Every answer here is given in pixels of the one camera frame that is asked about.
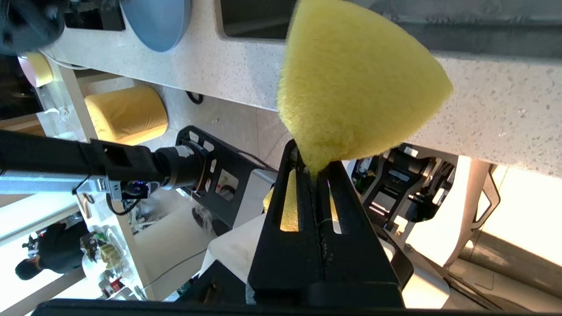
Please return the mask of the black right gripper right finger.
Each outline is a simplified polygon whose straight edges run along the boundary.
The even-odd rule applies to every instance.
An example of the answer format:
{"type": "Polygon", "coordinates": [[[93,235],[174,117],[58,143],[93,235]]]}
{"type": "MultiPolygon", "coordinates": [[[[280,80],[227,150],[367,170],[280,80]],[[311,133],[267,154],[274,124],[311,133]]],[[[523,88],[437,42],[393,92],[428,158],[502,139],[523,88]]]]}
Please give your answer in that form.
{"type": "Polygon", "coordinates": [[[317,176],[323,284],[331,306],[400,307],[399,280],[341,162],[317,176]]]}

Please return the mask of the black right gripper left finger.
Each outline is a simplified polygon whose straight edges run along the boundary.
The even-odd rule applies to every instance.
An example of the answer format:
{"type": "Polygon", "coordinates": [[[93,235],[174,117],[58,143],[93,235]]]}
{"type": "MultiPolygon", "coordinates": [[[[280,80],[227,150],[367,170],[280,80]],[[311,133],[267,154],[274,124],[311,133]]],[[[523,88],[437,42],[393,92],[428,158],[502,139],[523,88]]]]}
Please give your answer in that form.
{"type": "Polygon", "coordinates": [[[321,250],[310,176],[294,140],[284,149],[279,174],[248,275],[251,305],[297,305],[303,290],[322,278],[321,250]],[[287,193],[296,195],[298,230],[281,230],[287,193]]]}

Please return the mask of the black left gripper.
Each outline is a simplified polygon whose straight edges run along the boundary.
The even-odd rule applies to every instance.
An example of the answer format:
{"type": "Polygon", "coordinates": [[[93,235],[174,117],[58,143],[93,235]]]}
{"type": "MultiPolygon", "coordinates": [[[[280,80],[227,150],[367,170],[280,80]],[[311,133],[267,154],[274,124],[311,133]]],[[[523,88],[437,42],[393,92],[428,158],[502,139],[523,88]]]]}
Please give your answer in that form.
{"type": "Polygon", "coordinates": [[[2,0],[0,52],[17,55],[48,46],[64,31],[65,0],[2,0]]]}

